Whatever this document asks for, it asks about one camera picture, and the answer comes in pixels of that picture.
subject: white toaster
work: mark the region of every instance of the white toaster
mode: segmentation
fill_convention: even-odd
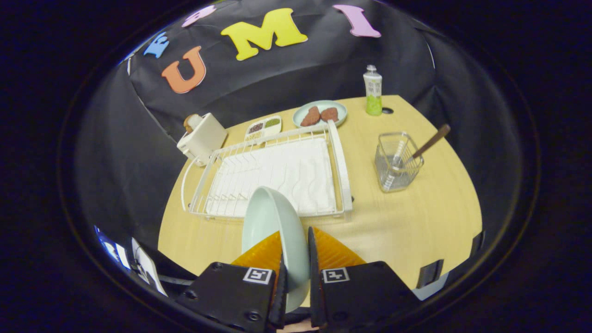
[[[196,163],[203,166],[210,160],[212,152],[222,147],[227,135],[228,131],[211,113],[207,113],[193,132],[185,132],[177,143],[177,148],[188,159],[193,161],[197,158]]]

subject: dish rack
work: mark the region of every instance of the dish rack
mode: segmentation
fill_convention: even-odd
[[[262,185],[286,196],[300,217],[352,210],[345,157],[332,120],[217,149],[187,206],[185,180],[196,160],[185,171],[181,204],[206,219],[243,218],[251,195]]]

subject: foam letter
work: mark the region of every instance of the foam letter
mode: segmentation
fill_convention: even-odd
[[[362,12],[360,7],[349,5],[333,5],[334,8],[340,10],[345,17],[348,18],[352,29],[349,31],[354,36],[358,37],[380,37],[380,33],[370,25]]]
[[[292,20],[292,15],[290,15],[292,12],[291,8],[276,9],[265,14],[261,28],[249,23],[238,22],[222,30],[221,34],[232,39],[234,46],[239,51],[236,55],[237,60],[245,60],[259,53],[259,50],[251,47],[249,42],[265,50],[271,49],[274,33],[278,38],[275,41],[277,46],[305,42],[308,37],[298,31]]]
[[[205,77],[205,65],[200,56],[201,46],[196,46],[183,55],[183,59],[189,60],[195,73],[189,80],[185,80],[179,72],[179,61],[171,63],[164,71],[162,77],[169,82],[170,88],[177,94],[184,94],[197,87]]]
[[[183,23],[183,25],[181,25],[181,27],[185,28],[186,26],[193,24],[194,22],[196,22],[200,18],[204,18],[204,17],[212,14],[215,11],[216,11],[216,9],[214,8],[214,5],[200,9],[197,12],[191,14],[191,16],[189,16],[188,18],[186,18],[185,22]]]
[[[166,32],[156,36],[156,38],[148,45],[146,51],[144,51],[144,55],[147,53],[151,53],[156,56],[156,58],[160,58],[162,52],[166,49],[169,45],[169,42],[166,40],[165,37]]]

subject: letter m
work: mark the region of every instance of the letter m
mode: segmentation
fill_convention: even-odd
[[[302,43],[308,40],[306,35],[298,31],[292,20],[291,8],[280,8],[265,14],[261,28],[246,23],[238,22],[222,30],[222,36],[229,36],[239,52],[237,60],[245,60],[256,56],[259,50],[252,47],[249,42],[261,47],[271,49],[274,33],[277,36],[277,46],[287,46]]]

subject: bottle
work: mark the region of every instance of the bottle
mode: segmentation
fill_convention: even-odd
[[[372,116],[382,114],[382,75],[376,72],[374,65],[368,65],[368,70],[364,73],[364,82],[366,83],[366,113]]]

